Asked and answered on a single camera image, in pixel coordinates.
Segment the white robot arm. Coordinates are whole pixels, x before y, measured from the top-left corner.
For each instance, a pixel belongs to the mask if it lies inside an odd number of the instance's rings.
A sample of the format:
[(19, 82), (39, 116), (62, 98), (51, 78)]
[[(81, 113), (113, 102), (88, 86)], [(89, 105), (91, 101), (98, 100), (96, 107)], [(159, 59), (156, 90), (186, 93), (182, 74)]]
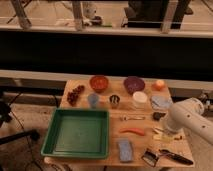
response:
[(204, 118), (204, 105), (197, 98), (173, 103), (163, 118), (164, 129), (177, 134), (186, 127), (213, 145), (213, 122)]

